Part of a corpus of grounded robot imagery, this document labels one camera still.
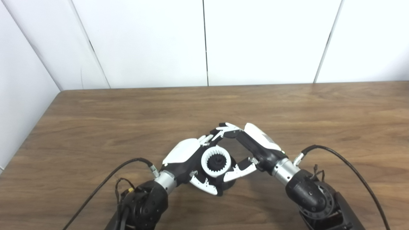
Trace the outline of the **right black and white hand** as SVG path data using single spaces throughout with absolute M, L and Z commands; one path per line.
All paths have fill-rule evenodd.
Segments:
M 282 149 L 252 123 L 245 124 L 244 129 L 234 124 L 220 123 L 210 134 L 213 135 L 210 146 L 216 145 L 223 138 L 236 139 L 253 155 L 238 162 L 221 176 L 217 176 L 217 182 L 232 181 L 256 170 L 268 171 L 270 174 L 280 160 L 287 158 Z

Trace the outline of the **left black and white hand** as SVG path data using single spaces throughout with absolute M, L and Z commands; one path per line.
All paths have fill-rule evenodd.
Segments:
M 190 183 L 211 195 L 222 196 L 223 190 L 211 184 L 210 176 L 205 176 L 201 166 L 203 153 L 209 148 L 213 135 L 203 135 L 180 141 L 162 161 L 159 176 L 155 182 L 161 185 L 168 195 L 178 186 Z

